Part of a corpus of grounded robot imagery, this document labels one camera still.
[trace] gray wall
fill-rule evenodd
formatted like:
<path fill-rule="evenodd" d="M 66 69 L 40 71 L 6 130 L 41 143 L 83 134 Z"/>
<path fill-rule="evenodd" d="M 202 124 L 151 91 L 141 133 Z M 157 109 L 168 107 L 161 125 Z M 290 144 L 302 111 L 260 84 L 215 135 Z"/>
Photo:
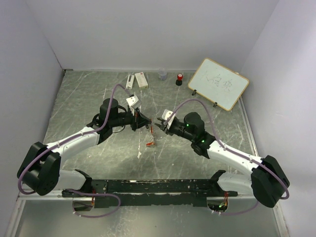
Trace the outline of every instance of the gray wall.
<path fill-rule="evenodd" d="M 241 73 L 259 154 L 275 156 L 290 186 L 281 201 L 291 236 L 315 236 L 316 1 L 281 0 Z"/>
<path fill-rule="evenodd" d="M 240 71 L 277 0 L 26 0 L 63 68 Z"/>
<path fill-rule="evenodd" d="M 0 236 L 18 194 L 16 172 L 42 140 L 61 68 L 23 0 L 0 0 Z"/>

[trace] black cable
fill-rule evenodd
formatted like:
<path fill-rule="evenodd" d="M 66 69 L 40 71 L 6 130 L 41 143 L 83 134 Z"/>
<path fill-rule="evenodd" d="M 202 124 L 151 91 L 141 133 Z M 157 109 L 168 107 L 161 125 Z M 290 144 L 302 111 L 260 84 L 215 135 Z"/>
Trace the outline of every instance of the black cable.
<path fill-rule="evenodd" d="M 119 133 L 119 132 L 122 132 L 124 129 L 125 129 L 125 125 L 123 126 L 123 128 L 122 128 L 120 131 L 113 132 L 113 133 Z"/>

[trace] white remote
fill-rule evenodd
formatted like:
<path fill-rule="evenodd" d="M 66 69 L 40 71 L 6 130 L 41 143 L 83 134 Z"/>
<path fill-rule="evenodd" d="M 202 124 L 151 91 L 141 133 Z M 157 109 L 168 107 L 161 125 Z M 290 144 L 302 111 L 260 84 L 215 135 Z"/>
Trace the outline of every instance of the white remote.
<path fill-rule="evenodd" d="M 135 77 L 140 89 L 148 88 L 148 83 L 146 81 L 144 73 L 135 73 Z"/>
<path fill-rule="evenodd" d="M 129 74 L 127 77 L 127 82 L 126 82 L 126 88 L 127 89 L 132 89 L 133 88 L 133 84 L 134 84 L 134 75 Z"/>

